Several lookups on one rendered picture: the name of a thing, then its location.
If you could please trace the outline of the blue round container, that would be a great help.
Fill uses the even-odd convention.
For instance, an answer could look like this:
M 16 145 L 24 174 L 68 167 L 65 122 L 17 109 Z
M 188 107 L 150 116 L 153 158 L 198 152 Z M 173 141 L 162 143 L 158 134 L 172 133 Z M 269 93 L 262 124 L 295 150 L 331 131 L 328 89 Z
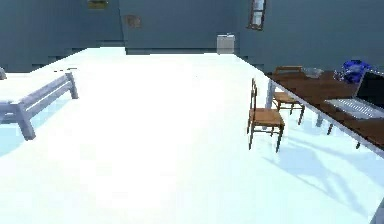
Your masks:
M 371 66 L 361 60 L 349 60 L 343 63 L 343 80 L 350 84 L 357 84 L 364 72 Z

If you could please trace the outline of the brown wooden chair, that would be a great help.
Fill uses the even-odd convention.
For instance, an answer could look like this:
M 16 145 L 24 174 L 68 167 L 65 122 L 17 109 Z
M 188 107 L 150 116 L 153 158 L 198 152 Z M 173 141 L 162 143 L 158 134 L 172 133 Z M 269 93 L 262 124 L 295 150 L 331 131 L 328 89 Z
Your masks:
M 283 74 L 286 72 L 301 72 L 302 66 L 278 66 L 275 68 L 275 74 Z M 305 112 L 305 106 L 299 101 L 290 97 L 285 92 L 275 92 L 273 94 L 272 103 L 276 106 L 276 109 L 280 111 L 281 109 L 289 110 L 290 113 L 293 113 L 294 110 L 299 110 L 300 115 L 298 119 L 298 124 L 302 123 L 303 115 Z
M 268 133 L 270 136 L 274 134 L 278 135 L 275 149 L 275 152 L 278 152 L 285 129 L 285 123 L 277 109 L 259 108 L 257 106 L 257 92 L 256 80 L 252 78 L 246 128 L 246 133 L 249 135 L 248 149 L 252 148 L 254 134 L 259 132 Z

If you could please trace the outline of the white bin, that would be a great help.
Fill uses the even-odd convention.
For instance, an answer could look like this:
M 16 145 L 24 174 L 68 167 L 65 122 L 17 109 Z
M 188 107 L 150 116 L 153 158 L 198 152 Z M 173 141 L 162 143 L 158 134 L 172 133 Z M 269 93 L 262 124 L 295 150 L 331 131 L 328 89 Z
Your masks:
M 233 54 L 235 48 L 235 36 L 233 34 L 217 36 L 217 53 Z

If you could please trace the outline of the brown framed window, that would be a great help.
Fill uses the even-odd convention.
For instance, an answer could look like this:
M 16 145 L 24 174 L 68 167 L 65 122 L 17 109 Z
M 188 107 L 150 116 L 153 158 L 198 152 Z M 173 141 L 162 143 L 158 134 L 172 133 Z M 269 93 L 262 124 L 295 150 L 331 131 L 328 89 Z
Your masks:
M 262 30 L 266 11 L 266 0 L 251 0 L 248 29 Z

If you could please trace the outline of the brown top dining table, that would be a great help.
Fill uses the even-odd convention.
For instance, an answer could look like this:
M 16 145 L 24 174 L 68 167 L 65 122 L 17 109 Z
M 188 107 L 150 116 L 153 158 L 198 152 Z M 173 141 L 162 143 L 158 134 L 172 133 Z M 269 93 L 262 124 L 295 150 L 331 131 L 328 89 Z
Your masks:
M 351 98 L 357 86 L 333 79 L 326 71 L 318 79 L 306 77 L 302 72 L 268 75 L 265 107 L 272 106 L 275 88 L 303 104 L 318 115 L 317 126 L 325 119 L 384 159 L 384 119 L 360 120 L 326 103 L 328 99 Z

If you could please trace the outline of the grey open laptop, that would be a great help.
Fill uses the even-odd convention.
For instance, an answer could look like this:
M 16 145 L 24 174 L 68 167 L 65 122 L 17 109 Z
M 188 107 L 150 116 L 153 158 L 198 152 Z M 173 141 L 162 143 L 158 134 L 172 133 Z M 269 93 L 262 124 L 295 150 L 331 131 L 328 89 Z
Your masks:
M 367 70 L 351 98 L 328 99 L 326 103 L 356 119 L 384 119 L 384 73 Z

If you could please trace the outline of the brown framed wall picture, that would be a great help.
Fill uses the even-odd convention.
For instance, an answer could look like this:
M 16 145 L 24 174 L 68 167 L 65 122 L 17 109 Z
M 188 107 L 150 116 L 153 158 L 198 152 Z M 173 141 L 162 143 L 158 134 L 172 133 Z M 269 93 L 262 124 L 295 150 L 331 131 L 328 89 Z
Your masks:
M 140 28 L 141 18 L 137 15 L 126 15 L 125 22 L 130 28 Z

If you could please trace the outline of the yellow framed wall picture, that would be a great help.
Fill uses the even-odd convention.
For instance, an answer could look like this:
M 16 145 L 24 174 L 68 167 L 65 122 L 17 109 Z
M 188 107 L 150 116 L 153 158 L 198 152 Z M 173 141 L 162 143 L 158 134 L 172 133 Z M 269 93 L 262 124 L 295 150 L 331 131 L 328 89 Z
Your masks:
M 108 7 L 107 0 L 87 0 L 87 7 L 92 10 L 104 10 Z

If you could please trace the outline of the pale grey bed frame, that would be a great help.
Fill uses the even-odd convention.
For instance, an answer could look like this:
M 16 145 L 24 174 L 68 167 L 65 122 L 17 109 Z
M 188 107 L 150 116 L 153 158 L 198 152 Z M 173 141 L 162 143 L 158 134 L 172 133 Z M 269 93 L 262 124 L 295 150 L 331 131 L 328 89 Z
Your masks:
M 0 124 L 17 124 L 26 141 L 36 137 L 31 119 L 69 92 L 78 99 L 74 68 L 11 75 L 0 81 Z

